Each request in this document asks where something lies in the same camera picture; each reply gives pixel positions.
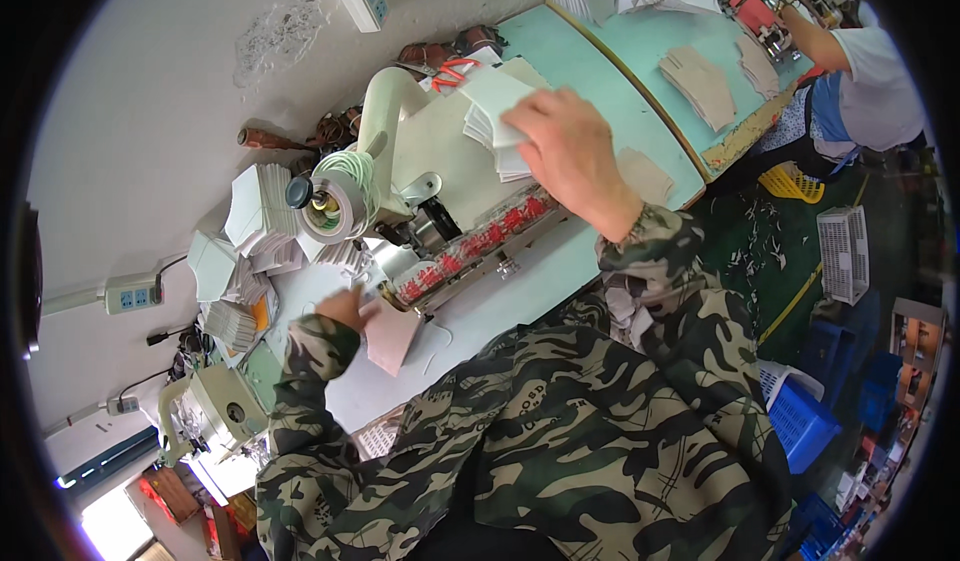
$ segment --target black knob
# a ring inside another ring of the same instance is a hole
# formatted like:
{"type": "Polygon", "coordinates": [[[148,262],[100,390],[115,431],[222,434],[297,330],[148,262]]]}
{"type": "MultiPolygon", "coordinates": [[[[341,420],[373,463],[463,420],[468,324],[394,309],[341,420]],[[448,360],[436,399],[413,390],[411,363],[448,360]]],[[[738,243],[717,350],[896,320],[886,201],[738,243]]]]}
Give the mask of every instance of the black knob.
{"type": "Polygon", "coordinates": [[[286,200],[290,208],[304,208],[313,198],[313,183],[305,177],[296,177],[287,184],[286,200]]]}

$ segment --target white plastic basket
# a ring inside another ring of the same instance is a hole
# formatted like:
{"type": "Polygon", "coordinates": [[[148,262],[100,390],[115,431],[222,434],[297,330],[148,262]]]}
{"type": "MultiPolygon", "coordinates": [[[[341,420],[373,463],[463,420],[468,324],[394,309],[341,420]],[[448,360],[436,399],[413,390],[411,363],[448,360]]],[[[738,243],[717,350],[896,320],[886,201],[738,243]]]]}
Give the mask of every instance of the white plastic basket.
{"type": "Polygon", "coordinates": [[[870,287],[870,251],[863,207],[834,207],[817,215],[823,291],[857,304],[870,287]]]}
{"type": "Polygon", "coordinates": [[[817,399],[819,402],[824,397],[824,390],[822,383],[800,371],[796,367],[790,367],[788,365],[781,365],[780,363],[774,363],[773,361],[764,361],[762,359],[756,360],[756,366],[760,369],[760,388],[763,391],[763,399],[767,401],[767,411],[774,406],[774,401],[777,399],[777,395],[780,393],[781,388],[784,386],[784,382],[787,377],[793,377],[803,386],[805,390],[810,392],[810,396],[814,399],[817,399]]]}

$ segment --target hand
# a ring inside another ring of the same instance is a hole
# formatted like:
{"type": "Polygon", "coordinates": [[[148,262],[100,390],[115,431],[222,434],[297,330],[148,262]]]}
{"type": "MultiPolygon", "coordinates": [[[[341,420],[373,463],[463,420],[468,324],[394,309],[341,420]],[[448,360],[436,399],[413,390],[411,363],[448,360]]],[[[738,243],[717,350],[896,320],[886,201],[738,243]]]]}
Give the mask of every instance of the hand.
{"type": "Polygon", "coordinates": [[[314,312],[334,321],[339,321],[343,325],[351,327],[357,333],[362,333],[367,322],[380,312],[379,306],[373,306],[363,315],[360,314],[360,294],[362,291],[363,285],[357,284],[352,290],[335,292],[332,296],[317,304],[314,312]]]}
{"type": "Polygon", "coordinates": [[[617,170],[610,125],[573,91],[538,90],[500,117],[530,138],[516,148],[561,205],[610,242],[630,233],[643,201],[617,170]]]}

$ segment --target white shirt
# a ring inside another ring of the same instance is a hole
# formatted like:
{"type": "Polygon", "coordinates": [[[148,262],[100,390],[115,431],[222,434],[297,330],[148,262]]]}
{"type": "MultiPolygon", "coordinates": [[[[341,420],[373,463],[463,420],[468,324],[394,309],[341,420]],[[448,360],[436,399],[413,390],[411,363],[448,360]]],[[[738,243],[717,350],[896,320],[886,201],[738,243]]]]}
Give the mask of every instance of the white shirt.
{"type": "Polygon", "coordinates": [[[850,139],[885,151],[916,138],[924,107],[890,36],[879,27],[830,33],[849,61],[840,81],[840,117],[850,139]]]}

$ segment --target yellow floor line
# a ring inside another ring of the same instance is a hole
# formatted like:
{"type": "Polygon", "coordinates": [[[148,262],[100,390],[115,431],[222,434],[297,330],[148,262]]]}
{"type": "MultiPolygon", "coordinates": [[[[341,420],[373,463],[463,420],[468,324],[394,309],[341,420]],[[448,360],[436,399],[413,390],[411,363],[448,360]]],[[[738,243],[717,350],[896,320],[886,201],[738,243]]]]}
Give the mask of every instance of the yellow floor line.
{"type": "MultiPolygon", "coordinates": [[[[867,174],[867,176],[863,178],[863,183],[860,184],[860,191],[856,194],[856,199],[853,201],[854,207],[860,204],[860,199],[863,198],[863,191],[867,189],[868,180],[870,180],[870,174],[867,174]]],[[[770,324],[770,327],[767,327],[766,331],[764,331],[760,335],[760,338],[756,340],[756,344],[758,346],[763,344],[763,341],[770,337],[770,334],[774,332],[774,329],[777,329],[784,319],[786,319],[786,316],[790,314],[790,311],[793,310],[793,307],[797,306],[797,303],[799,303],[800,299],[804,297],[804,294],[807,293],[806,291],[810,289],[810,286],[813,285],[813,282],[820,277],[820,272],[822,272],[823,269],[824,262],[820,261],[817,264],[817,268],[813,270],[813,273],[810,274],[810,277],[806,279],[804,285],[800,287],[797,294],[793,297],[793,300],[786,305],[786,308],[783,310],[783,312],[776,316],[774,323],[770,324]]]]}

